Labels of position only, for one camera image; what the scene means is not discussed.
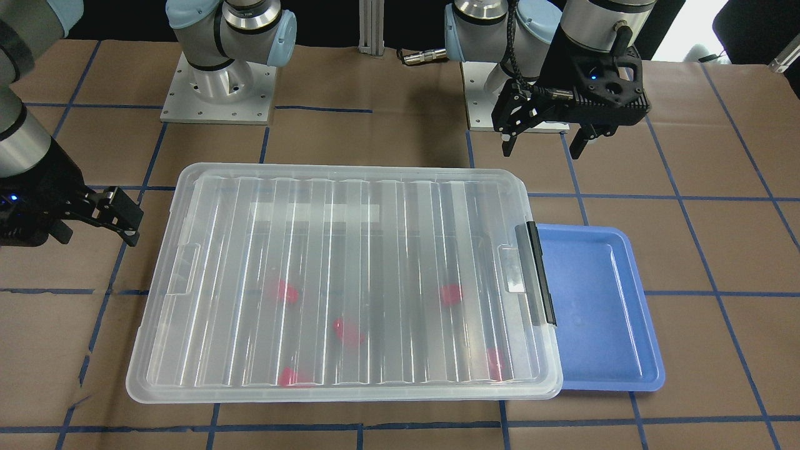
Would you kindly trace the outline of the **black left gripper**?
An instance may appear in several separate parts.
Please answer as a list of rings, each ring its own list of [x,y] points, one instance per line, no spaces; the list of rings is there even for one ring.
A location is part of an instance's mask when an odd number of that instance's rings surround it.
[[[586,146],[632,126],[651,110],[643,86],[643,64],[631,31],[612,32],[609,51],[578,45],[558,31],[552,39],[535,85],[508,79],[492,109],[492,128],[502,134],[502,153],[509,157],[524,131],[545,121],[579,124],[569,145],[577,160]]]

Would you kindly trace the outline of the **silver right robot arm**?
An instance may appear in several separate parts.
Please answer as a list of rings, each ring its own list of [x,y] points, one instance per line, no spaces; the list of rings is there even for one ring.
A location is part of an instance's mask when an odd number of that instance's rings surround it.
[[[120,187],[95,191],[82,171],[12,91],[37,59],[72,32],[82,38],[180,43],[192,88],[207,104],[231,104],[254,89],[255,64],[282,68],[298,20],[279,1],[3,1],[2,245],[71,241],[68,221],[109,229],[134,247],[143,211]]]

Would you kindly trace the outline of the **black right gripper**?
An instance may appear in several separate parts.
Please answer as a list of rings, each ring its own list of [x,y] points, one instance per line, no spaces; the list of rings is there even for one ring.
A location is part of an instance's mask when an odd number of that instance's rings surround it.
[[[74,231],[64,220],[80,221],[117,234],[129,247],[141,237],[140,205],[120,187],[95,191],[55,139],[28,171],[2,179],[1,244],[39,247],[54,238],[68,244]]]

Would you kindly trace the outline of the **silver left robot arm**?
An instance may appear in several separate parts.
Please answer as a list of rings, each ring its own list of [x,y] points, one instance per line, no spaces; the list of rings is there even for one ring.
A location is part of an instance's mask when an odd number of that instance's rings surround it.
[[[462,63],[495,63],[506,79],[491,111],[504,156],[545,122],[577,124],[577,159],[600,137],[651,110],[634,42],[654,1],[452,1],[445,49]]]

